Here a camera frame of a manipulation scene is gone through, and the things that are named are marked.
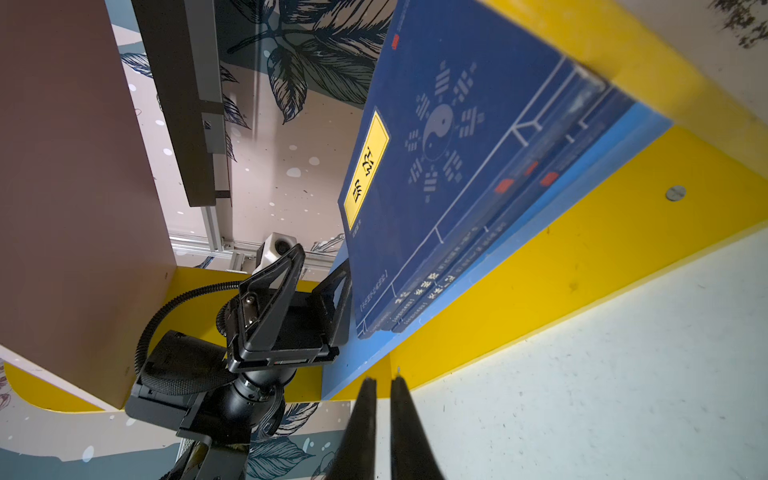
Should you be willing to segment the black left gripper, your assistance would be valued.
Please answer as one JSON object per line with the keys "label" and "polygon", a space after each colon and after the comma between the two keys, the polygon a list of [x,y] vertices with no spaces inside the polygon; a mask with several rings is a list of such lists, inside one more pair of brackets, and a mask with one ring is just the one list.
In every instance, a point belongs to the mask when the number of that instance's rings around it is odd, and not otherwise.
{"label": "black left gripper", "polygon": [[232,373],[330,364],[348,342],[352,278],[344,260],[312,293],[296,292],[300,244],[239,285],[224,306],[226,369]]}

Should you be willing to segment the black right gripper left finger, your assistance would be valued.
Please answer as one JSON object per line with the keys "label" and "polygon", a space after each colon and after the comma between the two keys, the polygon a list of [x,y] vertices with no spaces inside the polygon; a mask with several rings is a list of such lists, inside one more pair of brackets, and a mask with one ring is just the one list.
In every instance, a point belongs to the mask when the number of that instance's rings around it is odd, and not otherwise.
{"label": "black right gripper left finger", "polygon": [[326,480],[375,478],[377,382],[362,384]]}

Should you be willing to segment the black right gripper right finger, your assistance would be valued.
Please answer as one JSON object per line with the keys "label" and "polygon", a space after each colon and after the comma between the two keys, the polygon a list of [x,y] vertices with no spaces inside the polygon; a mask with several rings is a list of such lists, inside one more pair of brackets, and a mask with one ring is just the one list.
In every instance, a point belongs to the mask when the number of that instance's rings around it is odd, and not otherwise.
{"label": "black right gripper right finger", "polygon": [[444,479],[402,376],[391,384],[390,449],[392,479]]}

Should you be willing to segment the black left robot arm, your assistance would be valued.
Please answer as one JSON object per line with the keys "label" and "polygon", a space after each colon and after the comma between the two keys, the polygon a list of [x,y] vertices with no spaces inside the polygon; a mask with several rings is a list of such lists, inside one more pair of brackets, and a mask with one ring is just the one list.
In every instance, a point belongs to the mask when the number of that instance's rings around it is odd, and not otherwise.
{"label": "black left robot arm", "polygon": [[[251,443],[271,439],[280,428],[285,389],[298,369],[332,363],[347,343],[350,266],[341,263],[312,291],[300,292],[305,258],[296,244],[245,280],[184,292],[144,328],[125,411],[189,441],[167,478],[244,478]],[[152,341],[183,303],[229,290],[235,294],[215,320],[224,345],[176,330]]]}

